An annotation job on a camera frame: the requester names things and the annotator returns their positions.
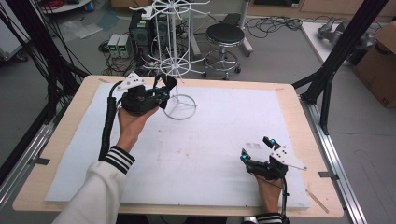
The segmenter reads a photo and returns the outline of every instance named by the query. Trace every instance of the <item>white bracket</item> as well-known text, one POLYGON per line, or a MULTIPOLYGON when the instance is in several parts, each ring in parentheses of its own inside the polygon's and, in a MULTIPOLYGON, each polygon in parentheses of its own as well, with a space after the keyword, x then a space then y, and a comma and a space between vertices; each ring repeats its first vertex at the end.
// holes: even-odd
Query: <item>white bracket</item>
POLYGON ((300 170, 307 170, 308 168, 290 151, 285 148, 279 148, 271 153, 271 157, 280 163, 295 167, 300 170))
POLYGON ((135 72, 132 72, 127 78, 125 78, 125 80, 121 82, 121 84, 117 87, 117 90, 124 91, 144 84, 145 80, 143 80, 143 78, 138 76, 135 72))

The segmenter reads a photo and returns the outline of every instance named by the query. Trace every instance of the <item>cardboard box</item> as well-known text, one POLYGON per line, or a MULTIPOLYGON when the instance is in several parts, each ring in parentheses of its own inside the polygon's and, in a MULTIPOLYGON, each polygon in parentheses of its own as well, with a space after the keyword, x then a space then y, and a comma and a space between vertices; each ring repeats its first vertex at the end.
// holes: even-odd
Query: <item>cardboard box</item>
POLYGON ((111 0, 112 7, 146 7, 151 5, 149 0, 111 0))
POLYGON ((375 33, 377 43, 354 73, 386 108, 396 108, 396 21, 375 33))

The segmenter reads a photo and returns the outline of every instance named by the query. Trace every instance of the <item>metal rail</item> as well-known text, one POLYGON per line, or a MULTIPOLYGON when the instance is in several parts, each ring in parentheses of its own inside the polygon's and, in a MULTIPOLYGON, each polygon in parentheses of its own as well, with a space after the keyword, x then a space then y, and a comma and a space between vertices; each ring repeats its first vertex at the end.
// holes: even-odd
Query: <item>metal rail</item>
POLYGON ((5 206, 12 192, 20 185, 26 173, 35 165, 44 146, 50 140, 55 130, 54 120, 41 126, 29 147, 24 151, 14 168, 11 170, 3 185, 0 186, 0 211, 5 206))
POLYGON ((332 139, 320 127, 320 112, 318 111, 318 108, 315 105, 308 104, 307 102, 302 102, 302 104, 306 105, 311 115, 312 122, 318 131, 318 137, 322 145, 323 153, 326 156, 327 163, 330 166, 329 168, 334 175, 338 176, 338 178, 333 182, 341 194, 340 196, 343 199, 344 206, 349 213, 351 221, 355 224, 366 224, 366 218, 364 217, 358 199, 356 198, 355 193, 349 184, 347 174, 344 170, 343 164, 340 161, 340 158, 338 157, 337 151, 335 150, 334 144, 332 143, 332 139))

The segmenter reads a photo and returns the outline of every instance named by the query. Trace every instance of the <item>power supply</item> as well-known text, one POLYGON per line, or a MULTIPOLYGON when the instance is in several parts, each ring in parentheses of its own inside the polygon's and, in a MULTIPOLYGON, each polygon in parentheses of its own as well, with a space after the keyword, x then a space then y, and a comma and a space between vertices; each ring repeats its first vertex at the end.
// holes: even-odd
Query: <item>power supply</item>
POLYGON ((131 18, 129 34, 138 47, 149 48, 154 39, 153 22, 142 19, 142 12, 136 11, 131 18))
POLYGON ((121 35, 112 35, 110 40, 108 41, 108 49, 110 50, 111 57, 113 58, 119 58, 119 50, 117 48, 117 44, 119 43, 121 35))
POLYGON ((133 54, 131 37, 129 35, 121 35, 119 43, 117 44, 117 48, 121 58, 131 57, 133 54))

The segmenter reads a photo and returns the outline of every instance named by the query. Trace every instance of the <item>wooden table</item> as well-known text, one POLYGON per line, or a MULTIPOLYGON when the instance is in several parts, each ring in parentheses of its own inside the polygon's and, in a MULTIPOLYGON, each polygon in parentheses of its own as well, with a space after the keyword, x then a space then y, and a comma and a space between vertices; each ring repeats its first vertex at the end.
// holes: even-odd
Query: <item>wooden table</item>
MULTIPOLYGON (((86 109, 101 83, 115 83, 124 77, 86 77, 75 98, 67 108, 61 122, 49 140, 41 158, 50 159, 48 165, 37 164, 28 176, 13 208, 18 211, 62 211, 65 203, 49 203, 44 198, 55 177, 57 167, 74 136, 86 109)), ((152 83, 152 78, 145 78, 152 83)), ((275 91, 287 125, 290 141, 297 157, 309 167, 302 172, 306 193, 311 207, 288 210, 289 217, 341 217, 344 214, 330 178, 321 178, 318 172, 327 171, 319 153, 318 145, 309 127, 304 111, 294 88, 290 84, 234 82, 185 79, 179 86, 233 88, 275 91)), ((121 213, 162 214, 162 215, 202 215, 248 217, 260 213, 260 208, 219 207, 219 206, 174 206, 149 204, 122 204, 121 213)))

